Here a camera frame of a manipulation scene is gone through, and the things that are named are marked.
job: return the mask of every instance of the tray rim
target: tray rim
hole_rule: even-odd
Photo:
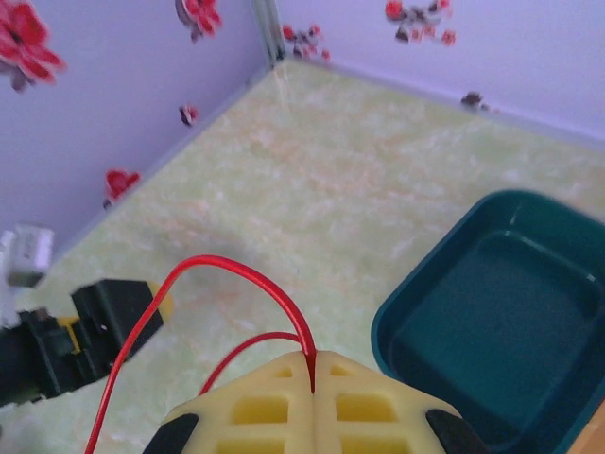
[[[574,216],[580,216],[584,218],[586,221],[594,223],[596,227],[605,230],[605,225],[599,222],[596,218],[587,215],[586,213],[581,212],[575,208],[570,207],[560,201],[557,201],[553,197],[547,196],[544,193],[528,190],[528,189],[501,189],[498,191],[494,191],[492,193],[487,194],[486,196],[479,199],[467,212],[466,214],[458,221],[454,226],[447,232],[447,234],[431,249],[431,251],[421,260],[421,262],[414,267],[411,273],[397,286],[397,288],[389,295],[387,300],[385,300],[382,305],[376,311],[374,318],[372,320],[371,326],[371,347],[372,347],[372,355],[374,356],[374,360],[376,361],[376,365],[380,369],[380,371],[397,381],[404,382],[403,379],[398,377],[398,375],[392,371],[387,364],[385,359],[385,355],[383,355],[382,349],[379,344],[381,342],[378,341],[378,333],[380,330],[381,322],[384,320],[384,314],[389,310],[389,308],[395,303],[395,300],[399,296],[399,294],[404,290],[405,287],[409,284],[411,280],[413,280],[424,265],[432,260],[435,255],[437,255],[443,245],[459,230],[459,228],[472,216],[474,215],[484,204],[487,202],[500,198],[506,195],[516,195],[516,196],[524,196],[530,197],[533,199],[540,200],[542,202],[546,202],[548,204],[552,204],[557,206],[560,209],[567,211],[568,213]],[[565,454],[572,446],[572,444],[576,441],[579,435],[582,433],[586,425],[589,423],[591,418],[597,412],[601,404],[605,405],[605,376],[601,379],[598,386],[596,386],[595,391],[592,393],[591,397],[584,405],[582,411],[578,414],[574,424],[570,426],[567,432],[563,435],[561,441],[557,445],[557,447],[550,454]]]

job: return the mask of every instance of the black plastic piece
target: black plastic piece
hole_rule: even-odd
[[[45,309],[21,312],[21,324],[0,332],[0,407],[72,392],[105,377],[153,295],[146,282],[103,280],[72,294],[79,320],[70,333]],[[128,358],[162,326],[155,313]]]
[[[198,421],[199,416],[187,413],[162,425],[143,454],[181,454]]]
[[[444,410],[429,410],[426,421],[439,438],[446,454],[490,454],[469,424]]]

